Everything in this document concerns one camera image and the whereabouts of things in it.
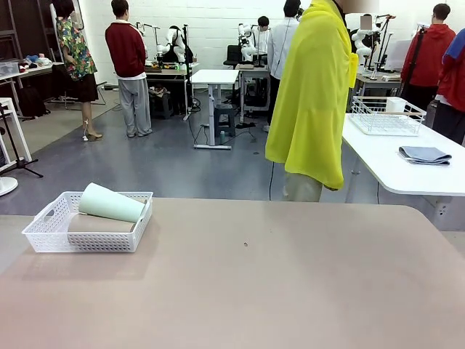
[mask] yellow cape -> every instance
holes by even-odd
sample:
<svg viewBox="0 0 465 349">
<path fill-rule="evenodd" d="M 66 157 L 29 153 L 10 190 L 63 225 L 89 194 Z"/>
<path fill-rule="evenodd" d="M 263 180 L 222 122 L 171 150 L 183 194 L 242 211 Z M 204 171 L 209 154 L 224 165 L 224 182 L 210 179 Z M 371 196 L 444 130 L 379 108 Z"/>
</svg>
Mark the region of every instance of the yellow cape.
<svg viewBox="0 0 465 349">
<path fill-rule="evenodd" d="M 313 0 L 292 40 L 266 157 L 341 189 L 342 129 L 358 56 L 332 0 Z"/>
</svg>

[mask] gray floor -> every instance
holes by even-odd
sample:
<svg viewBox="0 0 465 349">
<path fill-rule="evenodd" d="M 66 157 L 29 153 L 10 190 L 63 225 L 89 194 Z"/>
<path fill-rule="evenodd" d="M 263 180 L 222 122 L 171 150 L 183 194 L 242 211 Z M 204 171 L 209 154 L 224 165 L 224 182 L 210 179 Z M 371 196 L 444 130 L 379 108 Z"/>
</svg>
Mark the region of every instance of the gray floor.
<svg viewBox="0 0 465 349">
<path fill-rule="evenodd" d="M 195 135 L 200 123 L 208 122 L 206 96 L 201 95 L 200 99 L 202 111 L 191 116 Z M 90 182 L 117 191 L 153 191 L 159 197 L 268 200 L 272 164 L 264 158 L 267 135 L 261 126 L 265 119 L 256 122 L 259 126 L 251 129 L 256 142 L 251 135 L 244 134 L 230 143 L 232 151 L 197 151 L 193 149 L 189 124 L 178 116 L 156 120 L 152 135 L 129 140 L 121 112 L 109 111 L 95 121 L 105 134 L 104 140 L 83 143 L 82 132 L 76 129 L 34 154 L 40 162 L 31 169 L 45 175 L 44 179 L 23 170 L 10 172 L 8 175 L 16 177 L 20 187 L 0 198 L 0 214 L 35 215 L 63 191 L 82 191 Z M 206 142 L 203 132 L 198 142 Z M 346 182 L 354 156 L 344 146 Z M 283 177 L 283 167 L 276 165 L 272 182 L 274 200 L 282 196 Z M 364 170 L 356 202 L 377 204 L 377 188 L 377 181 Z M 322 201 L 344 202 L 346 190 L 325 191 Z M 432 213 L 432 207 L 422 197 L 398 196 L 383 188 L 379 194 L 382 204 L 406 204 L 426 216 Z M 462 206 L 463 202 L 459 202 L 453 227 L 443 230 L 465 230 Z"/>
</svg>

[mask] person in white shirt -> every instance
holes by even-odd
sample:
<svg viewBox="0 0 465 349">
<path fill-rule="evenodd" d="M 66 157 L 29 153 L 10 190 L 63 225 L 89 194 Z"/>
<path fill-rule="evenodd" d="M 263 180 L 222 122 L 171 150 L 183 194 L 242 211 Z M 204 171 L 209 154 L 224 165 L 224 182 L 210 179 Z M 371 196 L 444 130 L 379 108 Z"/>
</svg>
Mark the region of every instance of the person in white shirt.
<svg viewBox="0 0 465 349">
<path fill-rule="evenodd" d="M 265 132 L 269 132 L 270 130 L 284 65 L 291 48 L 292 38 L 299 25 L 296 16 L 299 13 L 300 4 L 300 0 L 286 0 L 286 4 L 284 5 L 285 19 L 271 30 L 268 39 L 268 69 L 270 70 L 271 92 L 268 125 L 265 125 L 263 128 Z"/>
<path fill-rule="evenodd" d="M 270 37 L 270 31 L 268 27 L 270 20 L 268 17 L 261 16 L 259 18 L 259 26 L 253 30 L 255 48 L 258 49 L 259 55 L 265 55 L 268 51 L 268 38 Z"/>
</svg>

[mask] folded gray cloth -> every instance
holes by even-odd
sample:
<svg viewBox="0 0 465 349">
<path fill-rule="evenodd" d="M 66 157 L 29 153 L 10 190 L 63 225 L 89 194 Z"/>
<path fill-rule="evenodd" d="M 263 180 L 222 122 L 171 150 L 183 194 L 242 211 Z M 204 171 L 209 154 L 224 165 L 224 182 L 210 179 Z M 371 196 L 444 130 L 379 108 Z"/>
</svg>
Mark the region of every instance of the folded gray cloth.
<svg viewBox="0 0 465 349">
<path fill-rule="evenodd" d="M 436 148 L 400 147 L 399 153 L 411 164 L 448 166 L 452 156 Z"/>
</svg>

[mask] plastic stool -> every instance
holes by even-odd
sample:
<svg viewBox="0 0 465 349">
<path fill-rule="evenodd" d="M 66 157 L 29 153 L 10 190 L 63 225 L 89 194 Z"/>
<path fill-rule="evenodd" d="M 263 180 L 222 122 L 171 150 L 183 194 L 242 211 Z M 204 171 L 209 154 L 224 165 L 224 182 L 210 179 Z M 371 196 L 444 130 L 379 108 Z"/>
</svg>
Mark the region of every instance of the plastic stool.
<svg viewBox="0 0 465 349">
<path fill-rule="evenodd" d="M 173 103 L 171 103 L 171 95 L 165 93 L 162 98 L 154 94 L 150 94 L 150 117 L 170 119 L 174 114 Z"/>
<path fill-rule="evenodd" d="M 235 110 L 230 104 L 218 104 L 214 111 L 215 137 L 219 137 L 221 131 L 225 131 L 230 137 L 235 137 Z M 222 116 L 227 116 L 227 125 L 221 125 L 219 120 Z"/>
</svg>

